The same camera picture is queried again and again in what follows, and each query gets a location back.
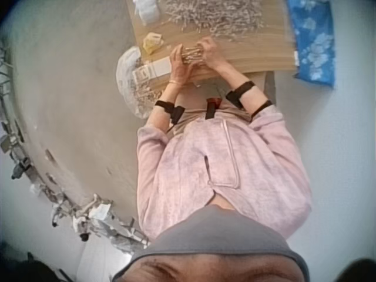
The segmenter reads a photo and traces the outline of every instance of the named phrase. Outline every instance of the wooden table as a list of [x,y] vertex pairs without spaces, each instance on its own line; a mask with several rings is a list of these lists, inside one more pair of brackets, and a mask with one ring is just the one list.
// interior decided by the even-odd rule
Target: wooden table
[[[138,15],[135,15],[135,6],[132,0],[126,0],[136,42],[141,49],[142,59],[156,61],[169,56],[173,46],[183,43],[184,46],[195,46],[203,36],[210,35],[207,29],[198,33],[196,28],[189,26],[181,31],[181,26],[168,22],[168,15],[162,15],[161,19],[151,25],[144,26]],[[287,10],[284,0],[264,0],[263,20],[264,27],[257,32],[250,32],[247,38],[236,42],[224,39],[216,39],[226,59],[240,72],[264,72],[277,70],[295,70],[295,43],[290,30]],[[143,39],[149,32],[160,33],[163,36],[164,45],[155,53],[148,55],[142,48]],[[192,80],[202,80],[216,76],[216,73],[207,67],[195,69]],[[167,84],[169,75],[152,79],[153,88],[162,88]]]

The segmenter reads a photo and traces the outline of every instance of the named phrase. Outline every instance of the blue cloth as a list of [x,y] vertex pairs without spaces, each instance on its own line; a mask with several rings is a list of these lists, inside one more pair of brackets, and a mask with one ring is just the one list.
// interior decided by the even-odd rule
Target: blue cloth
[[335,50],[330,0],[287,0],[287,6],[298,48],[297,77],[334,86]]

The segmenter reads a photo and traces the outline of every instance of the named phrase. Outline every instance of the pink sweater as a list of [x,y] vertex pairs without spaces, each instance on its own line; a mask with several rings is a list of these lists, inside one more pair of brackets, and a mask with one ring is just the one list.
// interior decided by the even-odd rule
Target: pink sweater
[[199,118],[171,140],[138,131],[137,208],[143,232],[155,239],[221,194],[244,216],[292,235],[311,211],[311,190],[294,139],[274,106],[245,124]]

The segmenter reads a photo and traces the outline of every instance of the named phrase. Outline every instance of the white wall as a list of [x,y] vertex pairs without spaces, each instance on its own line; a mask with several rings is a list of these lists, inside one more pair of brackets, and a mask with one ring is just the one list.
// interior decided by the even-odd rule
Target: white wall
[[84,243],[69,221],[61,220],[56,228],[51,226],[51,203],[44,195],[36,197],[29,192],[31,184],[26,176],[11,180],[13,167],[11,158],[1,152],[1,241],[20,252],[30,251],[44,263],[75,277]]
[[312,281],[375,256],[375,14],[371,0],[333,0],[335,90],[276,75],[277,103],[300,145],[313,212],[289,240]]

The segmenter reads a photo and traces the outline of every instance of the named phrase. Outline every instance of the yellow object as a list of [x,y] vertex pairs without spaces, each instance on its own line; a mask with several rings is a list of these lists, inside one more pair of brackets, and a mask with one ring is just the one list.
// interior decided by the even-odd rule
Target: yellow object
[[162,34],[150,32],[143,39],[143,48],[145,49],[146,53],[151,55],[154,51],[158,50],[163,43],[164,41],[162,39]]

